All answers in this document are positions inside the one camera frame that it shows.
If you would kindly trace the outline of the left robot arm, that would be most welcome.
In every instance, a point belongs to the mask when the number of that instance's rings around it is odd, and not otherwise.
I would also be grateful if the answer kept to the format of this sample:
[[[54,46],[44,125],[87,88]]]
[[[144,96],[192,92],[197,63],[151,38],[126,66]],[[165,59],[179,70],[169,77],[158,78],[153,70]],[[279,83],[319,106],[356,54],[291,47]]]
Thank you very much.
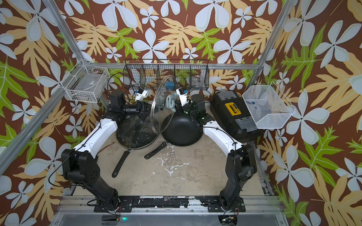
[[[61,154],[64,178],[95,195],[95,206],[103,212],[116,212],[121,208],[121,202],[118,192],[100,176],[97,154],[110,135],[115,132],[129,135],[146,120],[150,105],[143,100],[147,95],[146,90],[140,90],[136,93],[135,103],[127,104],[124,92],[112,92],[99,125],[80,144]]]

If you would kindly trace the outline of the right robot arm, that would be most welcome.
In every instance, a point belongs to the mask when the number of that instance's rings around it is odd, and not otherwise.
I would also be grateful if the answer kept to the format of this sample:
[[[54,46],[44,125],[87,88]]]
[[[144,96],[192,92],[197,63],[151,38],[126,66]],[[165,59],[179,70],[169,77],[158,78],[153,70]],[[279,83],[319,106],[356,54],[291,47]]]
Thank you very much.
[[[213,95],[211,114],[206,112],[205,100],[200,95],[188,98],[178,94],[176,113],[169,128],[178,146],[190,146],[203,135],[211,138],[225,153],[227,160],[226,186],[220,192],[219,204],[224,212],[241,207],[242,187],[257,173],[255,154],[248,141],[258,133],[242,98],[233,91]]]

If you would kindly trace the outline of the grey-green cloth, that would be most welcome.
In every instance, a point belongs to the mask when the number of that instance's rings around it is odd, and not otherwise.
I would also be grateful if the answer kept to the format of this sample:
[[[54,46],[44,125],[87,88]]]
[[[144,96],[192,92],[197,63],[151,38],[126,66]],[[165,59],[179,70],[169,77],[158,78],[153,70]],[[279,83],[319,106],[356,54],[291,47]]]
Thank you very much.
[[[175,101],[178,97],[179,95],[176,92],[173,92],[172,94],[166,97],[166,107],[172,110],[174,113],[176,112]]]

